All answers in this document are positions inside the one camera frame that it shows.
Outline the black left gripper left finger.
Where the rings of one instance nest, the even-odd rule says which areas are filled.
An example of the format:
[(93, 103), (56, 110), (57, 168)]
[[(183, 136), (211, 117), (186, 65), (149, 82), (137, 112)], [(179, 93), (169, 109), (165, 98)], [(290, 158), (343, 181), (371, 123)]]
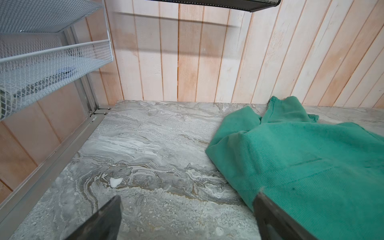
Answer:
[(114, 196), (65, 240), (116, 240), (122, 209), (121, 197)]

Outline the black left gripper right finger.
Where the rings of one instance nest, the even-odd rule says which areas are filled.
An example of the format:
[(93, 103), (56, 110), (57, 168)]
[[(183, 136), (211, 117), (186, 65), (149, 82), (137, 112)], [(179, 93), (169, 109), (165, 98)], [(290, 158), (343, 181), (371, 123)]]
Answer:
[(262, 240), (316, 239), (264, 193), (257, 194), (253, 207)]

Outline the green trousers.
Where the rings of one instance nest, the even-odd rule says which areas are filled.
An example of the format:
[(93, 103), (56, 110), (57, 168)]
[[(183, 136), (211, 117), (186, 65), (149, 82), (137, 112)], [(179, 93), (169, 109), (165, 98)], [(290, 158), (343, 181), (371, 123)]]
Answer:
[(318, 119), (272, 97), (227, 115), (206, 154), (249, 208), (263, 193), (319, 240), (383, 239), (383, 136)]

